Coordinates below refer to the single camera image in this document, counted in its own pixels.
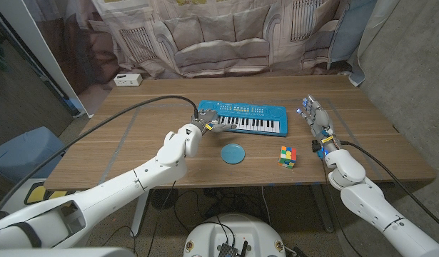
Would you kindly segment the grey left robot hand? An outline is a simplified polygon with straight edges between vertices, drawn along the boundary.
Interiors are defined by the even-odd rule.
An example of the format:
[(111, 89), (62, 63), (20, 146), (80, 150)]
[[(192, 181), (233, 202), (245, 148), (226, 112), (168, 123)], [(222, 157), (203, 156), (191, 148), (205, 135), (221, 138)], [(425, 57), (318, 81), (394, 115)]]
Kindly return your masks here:
[(217, 111), (212, 109), (199, 109), (198, 115), (191, 117), (191, 123), (197, 126), (202, 134), (207, 131), (219, 133), (229, 129), (235, 129), (235, 124), (220, 124)]

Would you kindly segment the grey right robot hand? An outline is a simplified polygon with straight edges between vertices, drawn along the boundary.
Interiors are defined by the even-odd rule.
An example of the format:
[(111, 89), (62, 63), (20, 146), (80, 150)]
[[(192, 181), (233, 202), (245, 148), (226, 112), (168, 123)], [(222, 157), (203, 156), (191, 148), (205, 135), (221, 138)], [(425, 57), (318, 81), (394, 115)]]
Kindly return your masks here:
[(303, 99), (303, 110), (296, 112), (307, 122), (311, 133), (317, 140), (313, 152), (324, 158), (332, 151), (340, 149), (340, 141), (336, 138), (333, 122), (327, 111), (310, 94)]

